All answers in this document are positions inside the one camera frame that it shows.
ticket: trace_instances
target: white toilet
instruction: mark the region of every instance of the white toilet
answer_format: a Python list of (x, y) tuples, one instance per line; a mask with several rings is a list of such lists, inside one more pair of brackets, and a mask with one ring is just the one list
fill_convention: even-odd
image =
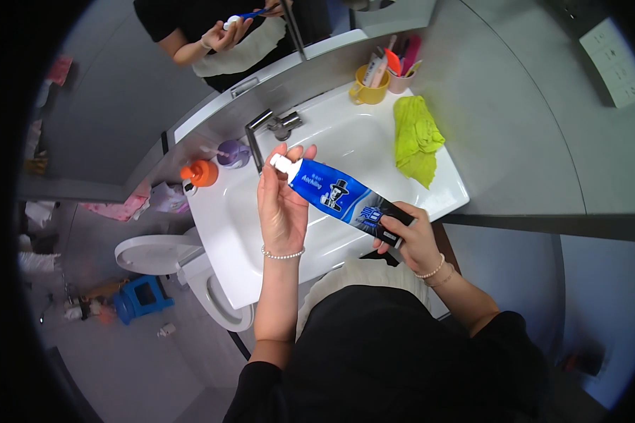
[(122, 241), (115, 248), (115, 259), (123, 269), (138, 274), (177, 274), (179, 282), (188, 283), (207, 313), (226, 330), (241, 332), (254, 322), (254, 306), (234, 310), (230, 305), (195, 227), (183, 235), (146, 235)]

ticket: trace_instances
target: yellow cup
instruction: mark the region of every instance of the yellow cup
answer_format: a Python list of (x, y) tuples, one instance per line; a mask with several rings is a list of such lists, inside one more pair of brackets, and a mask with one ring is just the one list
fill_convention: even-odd
[(360, 66), (356, 72), (356, 81), (348, 91), (348, 94), (351, 96), (351, 100), (355, 104), (378, 104), (383, 101), (383, 97), (386, 96), (386, 90), (388, 89), (388, 84), (391, 81), (391, 76), (388, 70), (381, 77), (381, 84), (379, 84), (378, 88), (369, 88), (366, 87), (362, 80), (364, 79), (364, 72), (367, 71), (367, 65)]

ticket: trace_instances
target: hand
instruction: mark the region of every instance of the hand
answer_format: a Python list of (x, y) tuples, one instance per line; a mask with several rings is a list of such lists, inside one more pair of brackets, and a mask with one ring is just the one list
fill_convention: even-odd
[(266, 157), (256, 189), (256, 205), (263, 243), (266, 251), (274, 256), (291, 255), (303, 248), (308, 228), (308, 201), (287, 185), (287, 175), (277, 172), (270, 165), (270, 159), (274, 154), (281, 154), (296, 162), (303, 154), (305, 160), (313, 160), (317, 152), (314, 145), (308, 147), (305, 154), (303, 146), (287, 152), (287, 144), (280, 143)]
[[(287, 5), (289, 7), (292, 7), (293, 3), (294, 1), (287, 0)], [(273, 7), (268, 12), (262, 13), (260, 16), (263, 16), (264, 18), (275, 18), (276, 16), (284, 15), (284, 10), (282, 9), (282, 5), (279, 4), (278, 0), (265, 0), (264, 9), (268, 9), (269, 7), (272, 7), (272, 6), (275, 6), (275, 7)], [(252, 12), (258, 12), (259, 10), (261, 9), (254, 9)]]
[(227, 51), (236, 46), (244, 37), (254, 20), (247, 18), (244, 22), (237, 20), (230, 24), (228, 31), (223, 30), (223, 21), (218, 21), (209, 31), (202, 36), (203, 42), (215, 51)]
[[(440, 265), (442, 258), (435, 244), (435, 235), (428, 222), (428, 214), (422, 208), (402, 201), (396, 201), (393, 204), (416, 217), (416, 222), (406, 226), (395, 217), (381, 216), (381, 225), (402, 237), (404, 242), (400, 246), (400, 253), (411, 270), (419, 275), (431, 273)], [(388, 251), (390, 244), (385, 244), (377, 238), (374, 239), (373, 247), (379, 254), (383, 254)]]

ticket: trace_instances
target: wall switch panel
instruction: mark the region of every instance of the wall switch panel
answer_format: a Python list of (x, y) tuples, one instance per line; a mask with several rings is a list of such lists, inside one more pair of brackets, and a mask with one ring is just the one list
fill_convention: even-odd
[(610, 18), (579, 40), (610, 92), (616, 107), (635, 102), (635, 56)]

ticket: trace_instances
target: faucet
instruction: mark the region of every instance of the faucet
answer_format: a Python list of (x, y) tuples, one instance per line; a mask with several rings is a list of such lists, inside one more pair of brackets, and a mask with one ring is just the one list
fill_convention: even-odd
[(253, 121), (245, 125), (244, 132), (247, 135), (249, 149), (252, 150), (256, 171), (259, 172), (259, 174), (261, 174), (261, 170), (263, 169), (264, 160), (261, 155), (261, 150), (259, 149), (259, 144), (256, 142), (254, 131), (261, 128), (264, 123), (267, 123), (268, 129), (275, 133), (275, 137), (278, 141), (286, 141), (292, 134), (292, 129), (301, 126), (303, 121), (296, 112), (290, 113), (286, 118), (280, 119), (273, 115), (272, 110), (267, 109), (265, 112), (259, 114)]

